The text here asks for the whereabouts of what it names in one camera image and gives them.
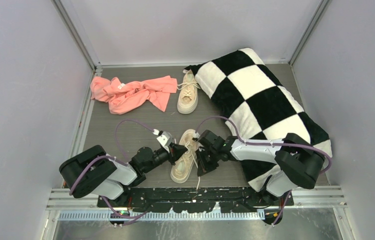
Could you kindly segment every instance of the sneaker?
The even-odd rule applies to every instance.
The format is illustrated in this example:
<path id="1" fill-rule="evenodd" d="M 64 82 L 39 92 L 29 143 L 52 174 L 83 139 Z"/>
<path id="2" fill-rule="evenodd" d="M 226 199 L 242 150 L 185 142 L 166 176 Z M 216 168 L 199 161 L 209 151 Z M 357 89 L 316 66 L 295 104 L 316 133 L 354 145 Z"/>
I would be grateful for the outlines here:
<path id="1" fill-rule="evenodd" d="M 171 168 L 171 179 L 178 184 L 186 182 L 191 174 L 193 165 L 197 165 L 197 155 L 195 151 L 198 150 L 199 144 L 197 141 L 192 140 L 194 136 L 195 130 L 188 129 L 183 133 L 180 142 L 178 143 L 186 146 L 187 148 L 187 151 L 175 162 L 175 165 Z"/>
<path id="2" fill-rule="evenodd" d="M 180 95 L 177 101 L 177 110 L 181 114 L 190 114 L 198 105 L 199 83 L 195 80 L 194 74 L 189 70 L 183 77 L 183 82 L 177 85 Z"/>

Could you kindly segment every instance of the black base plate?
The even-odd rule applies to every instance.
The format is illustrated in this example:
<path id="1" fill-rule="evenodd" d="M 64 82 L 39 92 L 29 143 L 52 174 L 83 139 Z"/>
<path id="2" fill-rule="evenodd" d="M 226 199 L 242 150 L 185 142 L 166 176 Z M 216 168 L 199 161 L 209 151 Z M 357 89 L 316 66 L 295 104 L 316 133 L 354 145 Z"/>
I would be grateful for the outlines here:
<path id="1" fill-rule="evenodd" d="M 168 213 L 203 213 L 213 210 L 219 202 L 222 213 L 250 213 L 257 208 L 267 207 L 258 192 L 251 187 L 134 187 L 125 192 L 125 199 L 110 200 L 115 208 L 133 208 L 135 212 Z M 279 206 L 280 200 L 272 206 Z M 289 198 L 287 206 L 294 205 Z M 103 200 L 98 198 L 97 206 L 106 208 Z"/>

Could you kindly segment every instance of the pillow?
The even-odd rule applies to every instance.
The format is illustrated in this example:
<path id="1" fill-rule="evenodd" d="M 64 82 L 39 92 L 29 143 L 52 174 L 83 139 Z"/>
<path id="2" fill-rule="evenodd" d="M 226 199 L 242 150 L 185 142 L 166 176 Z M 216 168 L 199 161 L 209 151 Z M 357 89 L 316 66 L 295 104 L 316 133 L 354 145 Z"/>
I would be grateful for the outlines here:
<path id="1" fill-rule="evenodd" d="M 295 133 L 332 156 L 327 132 L 304 112 L 251 48 L 190 65 L 183 71 L 189 70 L 221 116 L 236 124 L 242 138 L 274 140 Z M 228 121 L 226 125 L 236 135 Z M 279 165 L 269 162 L 243 160 L 241 165 L 248 184 L 257 192 L 269 176 L 280 171 Z"/>

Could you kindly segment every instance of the white wall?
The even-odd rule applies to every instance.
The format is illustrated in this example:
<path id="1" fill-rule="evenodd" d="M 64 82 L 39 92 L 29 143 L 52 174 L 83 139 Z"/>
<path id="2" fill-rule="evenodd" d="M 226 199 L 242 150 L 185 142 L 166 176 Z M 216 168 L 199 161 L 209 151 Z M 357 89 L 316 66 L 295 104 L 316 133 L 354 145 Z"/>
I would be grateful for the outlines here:
<path id="1" fill-rule="evenodd" d="M 331 138 L 359 237 L 375 240 L 375 1 L 332 1 L 294 65 L 308 114 Z"/>
<path id="2" fill-rule="evenodd" d="M 64 0 L 103 65 L 199 63 L 245 47 L 287 62 L 319 2 Z"/>
<path id="3" fill-rule="evenodd" d="M 33 240 L 91 70 L 50 0 L 0 1 L 0 240 Z"/>

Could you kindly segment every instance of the enclosure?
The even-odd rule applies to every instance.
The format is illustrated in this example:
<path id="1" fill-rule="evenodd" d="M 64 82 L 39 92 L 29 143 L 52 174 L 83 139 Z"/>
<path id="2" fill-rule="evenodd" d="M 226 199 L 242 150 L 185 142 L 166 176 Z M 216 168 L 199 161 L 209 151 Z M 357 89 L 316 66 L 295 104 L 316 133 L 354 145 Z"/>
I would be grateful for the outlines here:
<path id="1" fill-rule="evenodd" d="M 111 114 L 108 102 L 92 98 L 93 78 L 118 77 L 120 89 L 164 76 L 182 84 L 186 67 L 245 48 L 330 136 L 331 168 L 313 189 L 285 194 L 283 215 L 283 197 L 268 206 L 249 198 L 256 191 L 238 161 L 219 162 L 200 179 L 193 166 L 183 183 L 172 179 L 171 164 L 157 166 L 129 189 L 141 197 L 112 202 L 133 216 L 149 204 L 121 228 L 98 195 L 69 195 L 59 170 L 67 159 L 96 145 L 117 159 L 160 146 L 138 124 L 116 130 L 121 121 L 179 141 L 222 115 L 204 85 L 190 114 L 179 113 L 179 91 L 164 111 L 150 100 Z M 201 129 L 226 138 L 226 125 L 215 118 Z M 242 208 L 248 202 L 258 208 Z M 279 224 L 262 221 L 273 213 Z M 129 238 L 375 239 L 375 2 L 0 1 L 0 239 Z"/>

